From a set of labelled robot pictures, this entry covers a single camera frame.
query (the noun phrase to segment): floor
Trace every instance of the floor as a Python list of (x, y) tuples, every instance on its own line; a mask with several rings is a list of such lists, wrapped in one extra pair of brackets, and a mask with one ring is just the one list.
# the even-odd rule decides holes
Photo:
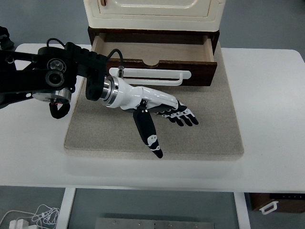
[[(82, 0), (1, 0), (0, 25), (9, 29), (16, 47), (22, 43), (45, 43), (51, 37), (64, 43), (90, 43)], [(305, 59), (304, 25), (305, 0), (227, 0), (219, 41), (226, 48), (293, 49)], [(63, 189), (0, 187), (0, 217), (11, 209), (35, 211), (40, 203), (59, 207), (62, 196)], [(251, 211), (249, 198), (246, 200), (253, 229), (304, 228), (305, 214), (263, 216)], [(178, 207), (176, 215), (183, 212), (183, 206)], [(76, 214), (71, 218), (74, 225), (87, 214), (77, 213), (76, 209), (72, 212)], [(17, 216), (11, 213), (0, 229), (7, 229), (9, 220)]]
[(97, 218), (212, 222), (215, 229), (238, 228), (233, 193), (77, 189), (68, 228), (94, 229)]

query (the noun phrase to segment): drawer handle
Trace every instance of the drawer handle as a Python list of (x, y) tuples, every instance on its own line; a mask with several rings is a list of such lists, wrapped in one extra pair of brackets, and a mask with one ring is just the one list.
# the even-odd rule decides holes
[(278, 201), (273, 201), (273, 202), (271, 202), (270, 204), (267, 204), (266, 206), (260, 208), (259, 210), (262, 211), (262, 214), (263, 214), (263, 215), (267, 215), (267, 214), (269, 214), (270, 212), (273, 212), (273, 211), (277, 210), (277, 205), (276, 205), (277, 203), (278, 203)]
[(102, 6), (106, 6), (107, 0), (101, 0), (101, 4), (102, 4)]
[[(109, 74), (118, 76), (118, 70), (118, 68), (110, 68)], [(126, 83), (129, 84), (179, 86), (182, 84), (183, 79), (189, 79), (191, 75), (190, 71), (182, 70), (125, 68), (123, 77)]]

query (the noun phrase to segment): open drawer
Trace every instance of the open drawer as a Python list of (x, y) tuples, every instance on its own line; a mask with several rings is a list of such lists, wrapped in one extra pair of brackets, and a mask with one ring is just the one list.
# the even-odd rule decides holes
[[(219, 32), (88, 29), (92, 51), (108, 55), (119, 49), (125, 68), (190, 71), (184, 86), (210, 86), (216, 71)], [(120, 65), (113, 55), (107, 70)]]

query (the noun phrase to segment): felt pad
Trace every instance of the felt pad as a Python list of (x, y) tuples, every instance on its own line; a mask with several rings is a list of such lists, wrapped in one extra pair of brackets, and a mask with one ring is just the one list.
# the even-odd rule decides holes
[[(174, 95), (196, 116), (199, 125), (180, 127), (152, 114), (162, 160), (235, 160), (244, 153), (224, 61), (218, 63), (210, 87), (147, 86)], [(82, 82), (64, 147), (71, 156), (159, 160), (143, 143), (131, 113), (107, 108), (85, 97)]]

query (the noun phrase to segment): metal plate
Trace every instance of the metal plate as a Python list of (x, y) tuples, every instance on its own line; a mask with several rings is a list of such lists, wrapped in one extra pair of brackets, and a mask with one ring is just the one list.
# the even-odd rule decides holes
[(97, 218), (95, 229), (214, 229), (214, 223)]

